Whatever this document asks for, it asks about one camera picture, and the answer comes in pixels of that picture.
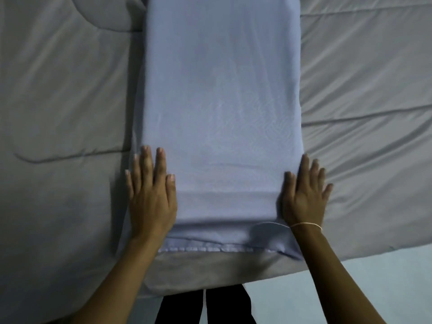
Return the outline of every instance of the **white string bracelet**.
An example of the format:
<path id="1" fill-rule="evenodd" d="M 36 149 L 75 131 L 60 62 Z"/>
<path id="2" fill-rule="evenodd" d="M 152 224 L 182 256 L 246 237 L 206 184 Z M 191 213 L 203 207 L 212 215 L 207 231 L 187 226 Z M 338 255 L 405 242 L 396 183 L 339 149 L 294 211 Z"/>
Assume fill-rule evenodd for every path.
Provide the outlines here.
<path id="1" fill-rule="evenodd" d="M 297 225 L 302 225 L 302 224 L 315 225 L 315 226 L 318 226 L 321 230 L 323 230 L 323 228 L 320 225 L 315 224 L 315 223 L 307 223 L 307 222 L 297 223 L 297 224 L 291 225 L 289 228 L 292 228 L 292 227 L 297 226 Z"/>

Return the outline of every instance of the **forearm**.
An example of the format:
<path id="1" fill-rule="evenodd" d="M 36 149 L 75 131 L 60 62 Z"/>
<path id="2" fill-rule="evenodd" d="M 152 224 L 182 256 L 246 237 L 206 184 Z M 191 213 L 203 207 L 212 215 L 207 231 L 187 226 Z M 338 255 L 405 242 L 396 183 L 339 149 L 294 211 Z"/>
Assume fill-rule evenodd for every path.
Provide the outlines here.
<path id="1" fill-rule="evenodd" d="M 84 307 L 75 314 L 72 323 L 126 323 L 157 250 L 156 243 L 131 241 L 120 261 Z"/>
<path id="2" fill-rule="evenodd" d="M 299 225 L 293 233 L 309 267 L 329 324 L 385 323 L 369 302 L 319 228 Z"/>

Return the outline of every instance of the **white floor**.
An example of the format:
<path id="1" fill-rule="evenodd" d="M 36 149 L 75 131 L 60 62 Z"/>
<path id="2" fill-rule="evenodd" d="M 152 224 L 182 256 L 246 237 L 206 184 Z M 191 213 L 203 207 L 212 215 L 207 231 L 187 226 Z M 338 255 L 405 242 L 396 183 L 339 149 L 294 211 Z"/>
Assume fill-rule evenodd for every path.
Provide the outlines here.
<path id="1" fill-rule="evenodd" d="M 343 263 L 388 324 L 432 323 L 432 245 Z M 257 324 L 325 324 L 309 272 L 247 283 Z M 138 299 L 130 324 L 153 324 L 162 298 Z M 200 324 L 207 323 L 204 309 Z"/>

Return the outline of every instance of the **leg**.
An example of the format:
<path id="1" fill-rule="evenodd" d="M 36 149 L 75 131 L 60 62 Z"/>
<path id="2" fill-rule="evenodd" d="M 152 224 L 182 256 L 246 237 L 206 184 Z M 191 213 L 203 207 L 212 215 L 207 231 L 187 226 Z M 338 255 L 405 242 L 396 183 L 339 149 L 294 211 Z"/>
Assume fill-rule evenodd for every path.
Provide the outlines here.
<path id="1" fill-rule="evenodd" d="M 200 322 L 203 290 L 167 295 L 163 297 L 155 324 Z"/>
<path id="2" fill-rule="evenodd" d="M 206 291 L 208 324 L 256 324 L 251 314 L 251 298 L 243 285 Z"/>

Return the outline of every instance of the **person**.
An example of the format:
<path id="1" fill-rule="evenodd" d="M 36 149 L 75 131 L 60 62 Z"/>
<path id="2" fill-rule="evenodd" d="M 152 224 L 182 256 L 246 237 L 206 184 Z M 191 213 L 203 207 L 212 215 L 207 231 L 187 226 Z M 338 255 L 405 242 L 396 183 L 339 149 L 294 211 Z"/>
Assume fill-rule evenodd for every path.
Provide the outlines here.
<path id="1" fill-rule="evenodd" d="M 124 324 L 143 278 L 173 227 L 177 214 L 174 175 L 167 175 L 166 156 L 158 148 L 153 164 L 150 147 L 135 155 L 126 171 L 132 224 L 130 241 L 112 271 L 88 302 L 74 315 L 74 324 Z M 324 211 L 333 189 L 324 186 L 325 169 L 303 155 L 296 179 L 285 175 L 282 213 L 291 227 L 330 324 L 385 323 L 333 252 L 321 231 Z M 199 323 L 202 291 L 164 297 L 156 323 Z M 208 323 L 255 323 L 249 296 L 242 285 L 206 292 Z"/>

